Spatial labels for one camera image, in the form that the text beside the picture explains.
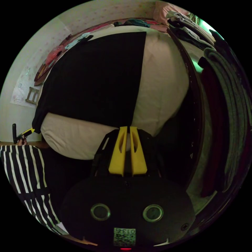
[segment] mattress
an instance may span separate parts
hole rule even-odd
[[[147,35],[132,126],[155,136],[164,123],[176,114],[189,87],[188,72],[174,41],[167,34],[137,26],[96,31],[92,33],[94,37],[91,40],[110,34],[142,31]],[[94,158],[101,141],[113,129],[48,113],[41,133],[49,146],[61,155],[88,160]],[[127,149],[130,148],[129,142],[128,138]]]

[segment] pillow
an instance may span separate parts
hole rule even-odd
[[[182,9],[174,4],[163,2],[163,1],[156,1],[155,9],[153,12],[153,19],[159,23],[168,25],[166,15],[168,11],[176,11],[183,15],[187,15],[189,11]]]

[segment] black and white striped cloth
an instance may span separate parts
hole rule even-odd
[[[41,151],[30,145],[1,146],[0,158],[11,186],[30,214],[54,233],[66,235],[57,226],[60,221],[51,204]]]

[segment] hand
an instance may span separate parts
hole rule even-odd
[[[24,143],[23,143],[22,139],[20,139],[16,145],[17,146],[27,145],[26,138],[24,139]]]

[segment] qr code label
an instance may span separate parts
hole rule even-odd
[[[135,228],[114,228],[114,246],[126,247],[135,246]]]

